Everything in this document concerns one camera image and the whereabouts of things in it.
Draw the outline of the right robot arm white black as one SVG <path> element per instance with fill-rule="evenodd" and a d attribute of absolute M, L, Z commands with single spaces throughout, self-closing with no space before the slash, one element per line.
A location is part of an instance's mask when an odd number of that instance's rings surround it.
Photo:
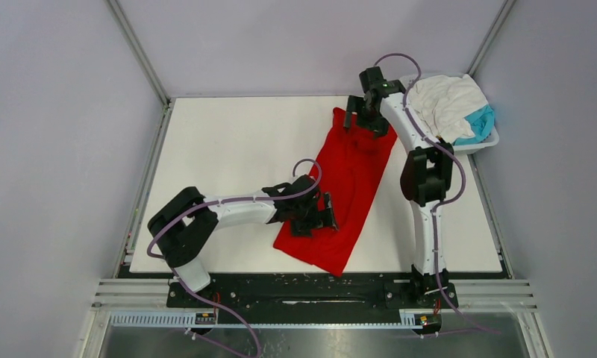
<path fill-rule="evenodd" d="M 374 137 L 393 131 L 407 152 L 399 182 L 413 213 L 416 246 L 406 294 L 417 306 L 430 308 L 448 289 L 440 204 L 451 187 L 454 150 L 423 128 L 401 81 L 388 81 L 379 66 L 365 69 L 359 79 L 363 95 L 348 97 L 343 127 L 362 128 Z"/>

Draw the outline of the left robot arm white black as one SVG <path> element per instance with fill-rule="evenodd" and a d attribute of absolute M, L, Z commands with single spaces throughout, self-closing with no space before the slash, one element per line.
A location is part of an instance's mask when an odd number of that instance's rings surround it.
<path fill-rule="evenodd" d="M 199 254 L 218 230 L 242 224 L 287 223 L 292 237 L 313 237 L 316 230 L 337 230 L 331 195 L 321 192 L 309 175 L 264 187 L 236 197 L 202 195 L 194 186 L 182 189 L 149 219 L 152 241 L 147 253 L 158 247 L 164 260 L 183 283 L 185 297 L 197 307 L 213 299 L 210 275 Z"/>

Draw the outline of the red t shirt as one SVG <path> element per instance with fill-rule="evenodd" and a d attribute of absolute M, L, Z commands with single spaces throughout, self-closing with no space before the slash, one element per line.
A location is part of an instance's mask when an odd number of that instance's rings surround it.
<path fill-rule="evenodd" d="M 322 168 L 319 188 L 331 194 L 338 229 L 318 229 L 311 237 L 299 237 L 285 223 L 272 247 L 339 277 L 369 215 L 397 135 L 391 128 L 378 138 L 356 124 L 345 129 L 346 111 L 335 107 L 332 113 L 332 126 L 316 162 Z"/>

